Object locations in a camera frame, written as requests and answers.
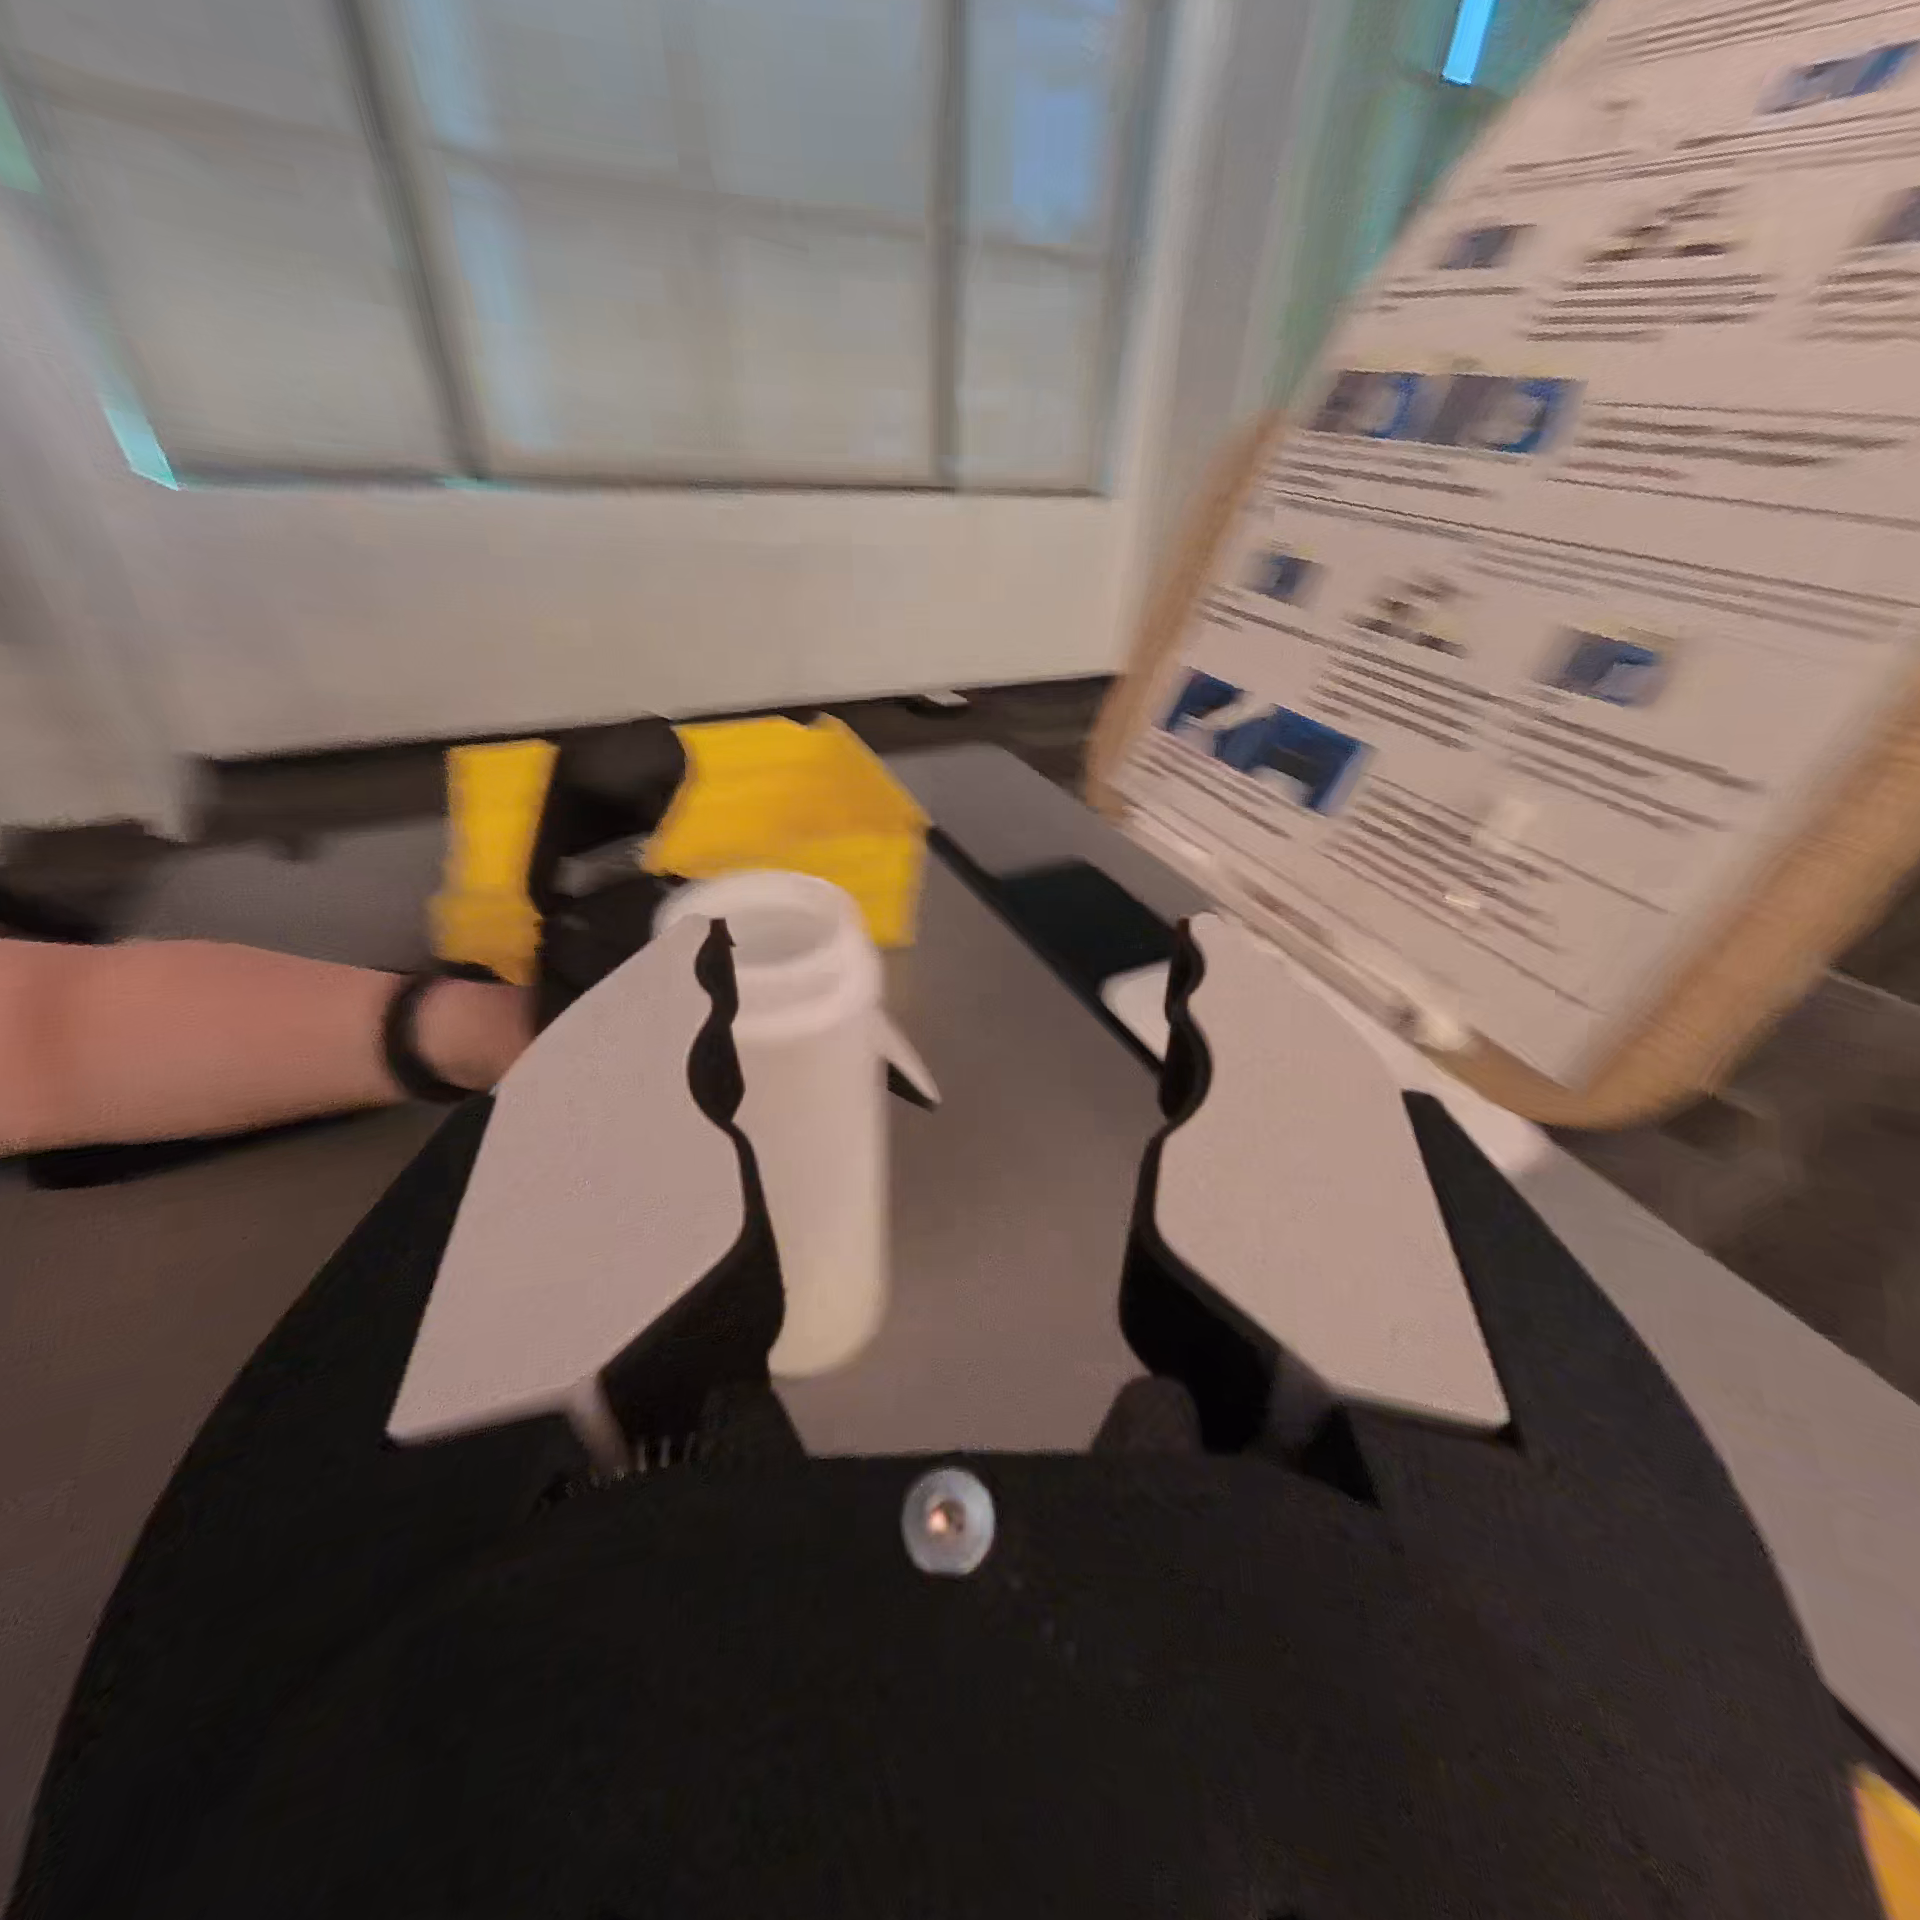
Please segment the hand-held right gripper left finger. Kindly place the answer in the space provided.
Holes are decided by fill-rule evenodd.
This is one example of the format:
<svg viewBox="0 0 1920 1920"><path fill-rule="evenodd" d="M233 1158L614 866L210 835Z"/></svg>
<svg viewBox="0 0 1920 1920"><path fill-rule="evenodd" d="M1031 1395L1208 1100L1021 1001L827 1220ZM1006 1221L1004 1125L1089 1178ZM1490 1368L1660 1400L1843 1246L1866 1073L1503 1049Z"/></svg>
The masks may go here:
<svg viewBox="0 0 1920 1920"><path fill-rule="evenodd" d="M388 1416L406 1447L554 1416L592 1468L697 1451L770 1382L782 1270L739 1125L727 926L689 917L502 1078Z"/></svg>

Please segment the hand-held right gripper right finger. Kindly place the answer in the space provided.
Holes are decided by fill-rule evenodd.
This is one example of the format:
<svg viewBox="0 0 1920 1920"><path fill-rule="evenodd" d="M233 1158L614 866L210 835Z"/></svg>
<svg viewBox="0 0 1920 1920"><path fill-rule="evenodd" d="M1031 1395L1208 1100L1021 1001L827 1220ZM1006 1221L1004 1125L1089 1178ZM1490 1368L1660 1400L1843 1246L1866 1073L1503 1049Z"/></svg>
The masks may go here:
<svg viewBox="0 0 1920 1920"><path fill-rule="evenodd" d="M1119 1333L1204 1447L1300 1452L1345 1409L1503 1434L1409 1096L1370 1043L1215 914L1180 929L1163 1016Z"/></svg>

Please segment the white plastic bottle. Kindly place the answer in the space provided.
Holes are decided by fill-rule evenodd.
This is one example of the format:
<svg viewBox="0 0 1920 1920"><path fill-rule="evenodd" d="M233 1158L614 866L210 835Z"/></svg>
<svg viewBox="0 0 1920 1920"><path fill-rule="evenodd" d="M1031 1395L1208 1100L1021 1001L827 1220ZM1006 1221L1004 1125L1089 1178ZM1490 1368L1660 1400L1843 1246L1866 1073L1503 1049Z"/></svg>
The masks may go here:
<svg viewBox="0 0 1920 1920"><path fill-rule="evenodd" d="M770 1368L813 1381L879 1333L892 1291L888 1071L897 1030L866 919L804 873L732 873L674 893L659 930L724 926L732 953L739 1125L782 1270Z"/></svg>

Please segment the yellow plastic bin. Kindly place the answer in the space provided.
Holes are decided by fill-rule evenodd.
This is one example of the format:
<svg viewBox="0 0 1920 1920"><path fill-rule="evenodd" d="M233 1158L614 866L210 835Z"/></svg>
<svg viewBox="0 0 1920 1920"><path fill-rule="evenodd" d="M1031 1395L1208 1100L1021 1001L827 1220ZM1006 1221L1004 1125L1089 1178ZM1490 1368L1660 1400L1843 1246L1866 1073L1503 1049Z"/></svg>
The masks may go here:
<svg viewBox="0 0 1920 1920"><path fill-rule="evenodd" d="M1917 1918L1920 1818L1916 1795L1869 1765L1853 1769L1853 1795L1883 1918Z"/></svg>
<svg viewBox="0 0 1920 1920"><path fill-rule="evenodd" d="M839 887L884 952L917 939L931 821L839 719L739 717L670 725L685 748L679 799L645 869L679 887L804 873ZM437 962L535 983L527 869L563 738L511 738L445 756L445 861L427 926Z"/></svg>

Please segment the person's left forearm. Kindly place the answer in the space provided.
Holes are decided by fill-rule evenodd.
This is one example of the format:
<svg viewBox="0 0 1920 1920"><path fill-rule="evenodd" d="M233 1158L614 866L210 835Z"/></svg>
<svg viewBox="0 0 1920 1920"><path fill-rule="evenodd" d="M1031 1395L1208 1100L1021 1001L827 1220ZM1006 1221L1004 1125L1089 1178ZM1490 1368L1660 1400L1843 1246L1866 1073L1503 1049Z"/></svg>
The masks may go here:
<svg viewBox="0 0 1920 1920"><path fill-rule="evenodd" d="M3 943L3 1151L228 1138L406 1100L397 974L253 947Z"/></svg>

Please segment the person's left hand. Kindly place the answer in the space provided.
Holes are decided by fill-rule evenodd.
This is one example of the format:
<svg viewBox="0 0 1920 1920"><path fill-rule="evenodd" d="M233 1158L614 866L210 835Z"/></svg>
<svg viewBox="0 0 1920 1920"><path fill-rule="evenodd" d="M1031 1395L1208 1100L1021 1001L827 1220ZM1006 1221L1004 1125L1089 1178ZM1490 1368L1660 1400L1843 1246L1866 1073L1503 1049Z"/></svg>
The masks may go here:
<svg viewBox="0 0 1920 1920"><path fill-rule="evenodd" d="M414 1012L414 1047L439 1083L492 1092L535 1036L533 988L433 974Z"/></svg>

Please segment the white framed window partition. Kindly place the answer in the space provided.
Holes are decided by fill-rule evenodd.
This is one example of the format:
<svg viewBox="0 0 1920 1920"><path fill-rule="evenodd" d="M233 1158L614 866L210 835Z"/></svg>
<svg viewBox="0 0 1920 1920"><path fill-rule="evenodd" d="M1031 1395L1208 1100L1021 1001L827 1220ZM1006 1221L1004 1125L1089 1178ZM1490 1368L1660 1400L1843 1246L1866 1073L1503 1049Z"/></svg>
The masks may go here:
<svg viewBox="0 0 1920 1920"><path fill-rule="evenodd" d="M6 5L6 827L1106 671L1221 5Z"/></svg>

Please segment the black textured mat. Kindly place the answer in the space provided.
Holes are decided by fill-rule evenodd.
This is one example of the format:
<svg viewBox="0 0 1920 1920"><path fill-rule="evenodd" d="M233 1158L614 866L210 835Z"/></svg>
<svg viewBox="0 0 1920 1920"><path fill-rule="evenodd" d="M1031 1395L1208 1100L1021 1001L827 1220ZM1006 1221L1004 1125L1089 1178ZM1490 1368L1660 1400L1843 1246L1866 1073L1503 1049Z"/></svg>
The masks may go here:
<svg viewBox="0 0 1920 1920"><path fill-rule="evenodd" d="M1009 929L1140 1065L1163 1071L1171 1030L1187 1018L1187 997L1204 981L1204 956L1184 926L1163 922L1083 857L991 873L947 829L931 829L927 845L996 922ZM1106 997L1106 991L1136 974L1158 981L1150 1001L1150 1014L1158 1014L1157 1036L1117 1014Z"/></svg>

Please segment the white board stand base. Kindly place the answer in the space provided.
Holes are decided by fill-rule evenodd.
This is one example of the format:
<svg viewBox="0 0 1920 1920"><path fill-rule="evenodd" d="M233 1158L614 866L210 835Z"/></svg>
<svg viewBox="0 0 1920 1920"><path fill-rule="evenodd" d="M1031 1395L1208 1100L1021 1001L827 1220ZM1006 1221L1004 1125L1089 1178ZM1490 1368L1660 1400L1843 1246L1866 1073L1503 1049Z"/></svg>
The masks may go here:
<svg viewBox="0 0 1920 1920"><path fill-rule="evenodd" d="M1464 1086L1452 1073L1435 1065L1388 1026L1370 1021L1362 1008L1343 1001L1331 984L1293 970L1288 962L1280 965L1280 973L1300 996L1318 997L1331 1014L1351 1026L1402 1092L1423 1092L1439 1100L1451 1117L1479 1143L1503 1175L1519 1179L1525 1173L1549 1162L1554 1147L1541 1127ZM1170 965L1157 965L1114 974L1100 984L1100 1003L1105 1012L1117 1018L1124 1034L1147 1047L1153 1064L1163 1061L1170 1036L1170 1021L1163 1014L1166 978Z"/></svg>

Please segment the black wristband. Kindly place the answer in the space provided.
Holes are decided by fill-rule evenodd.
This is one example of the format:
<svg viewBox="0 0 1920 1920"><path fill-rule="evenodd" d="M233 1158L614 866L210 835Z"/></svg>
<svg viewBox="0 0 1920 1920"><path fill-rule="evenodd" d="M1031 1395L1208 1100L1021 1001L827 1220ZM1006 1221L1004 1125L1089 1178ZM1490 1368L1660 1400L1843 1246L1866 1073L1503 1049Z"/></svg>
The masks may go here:
<svg viewBox="0 0 1920 1920"><path fill-rule="evenodd" d="M397 978L396 991L381 1008L376 1043L381 1065L396 1088L414 1103L431 1107L457 1107L485 1086L466 1086L445 1078L422 1053L419 1016L437 988L466 983L476 988L496 988L502 981L472 965L437 965L433 970Z"/></svg>

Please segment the wooden instruction sheet board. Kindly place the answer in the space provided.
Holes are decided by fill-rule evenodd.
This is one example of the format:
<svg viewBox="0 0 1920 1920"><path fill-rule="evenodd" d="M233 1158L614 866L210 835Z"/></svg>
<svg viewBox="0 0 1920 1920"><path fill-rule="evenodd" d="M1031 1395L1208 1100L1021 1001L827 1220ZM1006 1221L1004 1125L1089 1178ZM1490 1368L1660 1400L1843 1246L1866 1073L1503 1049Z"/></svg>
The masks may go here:
<svg viewBox="0 0 1920 1920"><path fill-rule="evenodd" d="M1916 871L1916 5L1588 5L1236 452L1100 806L1512 1116L1712 1092Z"/></svg>

